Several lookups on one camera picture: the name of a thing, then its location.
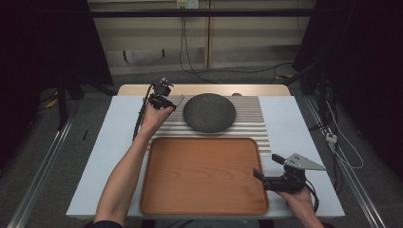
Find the white table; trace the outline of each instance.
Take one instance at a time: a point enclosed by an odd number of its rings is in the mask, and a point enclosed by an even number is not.
[[[131,144],[134,125],[142,105],[142,97],[116,96],[112,99],[97,142],[67,210],[68,216],[79,219],[94,217],[98,200],[110,172]],[[272,153],[279,154],[283,158],[299,153],[314,162],[323,164],[294,97],[261,96],[259,102]],[[292,216],[285,201],[271,191],[267,192],[269,210],[262,216],[145,215],[140,209],[139,202],[146,160],[147,156],[144,157],[139,184],[128,212],[130,217],[141,219],[285,219]],[[261,156],[261,162],[266,175],[272,177],[282,175],[283,166],[272,161],[271,156]],[[316,188],[320,200],[317,215],[321,218],[344,216],[344,211],[328,174],[325,171],[306,171],[306,177]]]

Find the hand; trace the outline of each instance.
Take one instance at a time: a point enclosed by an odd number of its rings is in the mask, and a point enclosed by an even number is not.
[[[140,133],[145,134],[147,137],[153,136],[173,111],[174,108],[171,106],[158,110],[148,103],[143,114]]]
[[[296,218],[304,225],[304,227],[323,227],[315,215],[312,205],[311,193],[304,187],[296,194],[286,192],[276,192],[283,197],[290,207]]]

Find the forearm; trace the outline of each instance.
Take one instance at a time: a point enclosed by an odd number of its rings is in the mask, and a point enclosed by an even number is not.
[[[140,131],[113,169],[98,203],[94,221],[107,219],[124,225],[150,137]]]
[[[317,218],[314,208],[310,201],[295,201],[289,199],[288,205],[293,211],[294,216],[302,223],[305,228],[323,228],[322,223]]]

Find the dark backdrop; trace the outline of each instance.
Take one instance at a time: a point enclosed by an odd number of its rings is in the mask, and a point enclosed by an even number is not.
[[[58,10],[89,12],[86,0],[0,3],[2,166],[23,138],[36,112],[39,93],[56,87],[59,75],[69,87],[82,82],[73,75],[96,84],[112,84],[92,18]]]
[[[379,158],[403,180],[403,21],[398,1],[353,0],[322,67]],[[302,69],[317,56],[335,20],[313,18],[296,58]]]

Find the wall outlet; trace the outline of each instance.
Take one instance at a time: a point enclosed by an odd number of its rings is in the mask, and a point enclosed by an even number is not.
[[[187,8],[188,9],[198,9],[199,0],[187,0]]]
[[[177,0],[177,9],[187,9],[187,0]]]

